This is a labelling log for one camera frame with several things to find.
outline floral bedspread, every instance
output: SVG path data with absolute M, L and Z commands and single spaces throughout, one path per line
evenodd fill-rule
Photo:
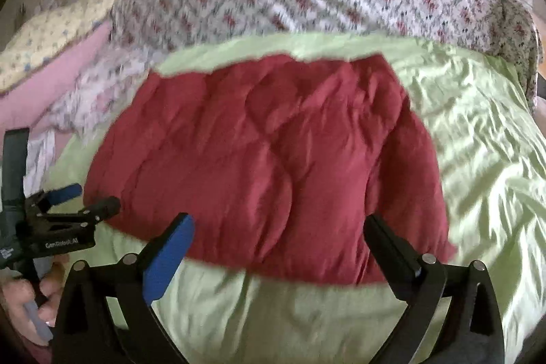
M 542 59 L 518 0 L 117 0 L 113 18 L 114 43 L 168 51 L 275 31 L 420 36 L 515 63 L 531 108 Z

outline yellow fabric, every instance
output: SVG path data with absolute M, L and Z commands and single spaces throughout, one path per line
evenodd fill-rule
M 0 93 L 48 63 L 68 44 L 92 31 L 115 0 L 79 0 L 30 19 L 0 54 Z

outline wrinkled green sheet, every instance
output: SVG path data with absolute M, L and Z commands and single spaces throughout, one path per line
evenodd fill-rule
M 506 362 L 512 363 L 546 312 L 546 142 L 513 66 L 420 39 L 311 33 L 196 46 L 171 55 L 157 70 L 165 76 L 211 71 L 280 52 L 300 59 L 381 52 L 391 63 L 436 144 L 449 239 L 459 247 L 452 262 L 467 265 L 480 258 L 488 265 Z M 85 182 L 104 134 L 102 129 L 85 147 L 72 138 L 47 187 Z M 58 211 L 80 206 L 81 200 L 74 200 Z M 143 246 L 105 224 L 96 238 L 95 248 L 72 259 L 102 265 Z M 154 308 L 189 362 L 304 364 L 368 362 L 405 304 L 383 284 L 317 287 L 184 260 Z M 444 303 L 438 310 L 416 362 L 430 352 L 446 309 Z M 119 314 L 115 318 L 122 323 Z

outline red cloth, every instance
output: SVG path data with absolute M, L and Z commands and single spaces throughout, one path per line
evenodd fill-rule
M 151 73 L 89 171 L 85 204 L 108 195 L 125 233 L 149 240 L 187 212 L 188 257 L 275 278 L 384 280 L 362 238 L 372 212 L 417 251 L 454 251 L 434 146 L 380 55 Z

